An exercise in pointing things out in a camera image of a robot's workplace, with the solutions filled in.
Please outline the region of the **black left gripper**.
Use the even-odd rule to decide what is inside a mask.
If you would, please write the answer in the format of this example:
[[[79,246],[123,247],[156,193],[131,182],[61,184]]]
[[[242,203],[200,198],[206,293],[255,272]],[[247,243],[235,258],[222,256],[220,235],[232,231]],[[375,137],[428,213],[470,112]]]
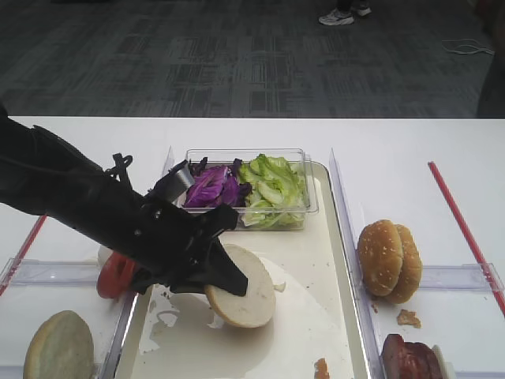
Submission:
[[[119,197],[118,218],[118,252],[138,265],[130,290],[143,294],[159,283],[176,293],[201,292],[214,285],[245,296],[248,278],[219,241],[237,225],[238,212],[229,205],[194,215],[165,201]]]

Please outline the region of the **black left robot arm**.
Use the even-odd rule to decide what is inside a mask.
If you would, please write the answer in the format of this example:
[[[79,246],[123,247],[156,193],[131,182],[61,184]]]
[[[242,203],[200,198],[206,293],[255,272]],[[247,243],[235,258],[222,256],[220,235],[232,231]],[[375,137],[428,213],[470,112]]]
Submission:
[[[116,154],[114,166],[104,170],[49,130],[1,113],[2,203],[52,217],[109,248],[99,296],[142,294],[153,284],[174,293],[201,293],[212,285],[245,295],[248,278],[219,241],[236,227],[237,212],[219,205],[195,216],[177,207],[174,200],[193,181],[185,161],[139,194],[127,173],[131,162]]]

